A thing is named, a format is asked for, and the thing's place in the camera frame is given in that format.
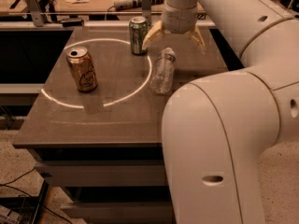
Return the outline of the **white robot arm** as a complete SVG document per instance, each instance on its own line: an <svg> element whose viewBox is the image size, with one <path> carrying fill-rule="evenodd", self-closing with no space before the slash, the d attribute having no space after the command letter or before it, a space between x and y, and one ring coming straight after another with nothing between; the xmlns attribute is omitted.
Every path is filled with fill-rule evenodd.
<svg viewBox="0 0 299 224"><path fill-rule="evenodd" d="M299 20L271 0L166 0L146 37L193 30L202 7L243 66L168 100L164 166L177 224L265 224L258 161L298 134Z"/></svg>

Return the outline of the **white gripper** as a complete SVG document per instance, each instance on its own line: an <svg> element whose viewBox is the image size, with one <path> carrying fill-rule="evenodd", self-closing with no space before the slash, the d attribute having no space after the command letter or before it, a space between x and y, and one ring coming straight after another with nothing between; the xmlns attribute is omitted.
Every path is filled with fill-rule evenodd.
<svg viewBox="0 0 299 224"><path fill-rule="evenodd" d="M206 52L206 44L200 29L195 26L197 21L197 4L190 7L173 7L169 4L164 5L162 20L157 21L146 34L142 49L147 49L149 45L158 38L164 37L164 29L172 34L185 34L193 40L200 50Z"/></svg>

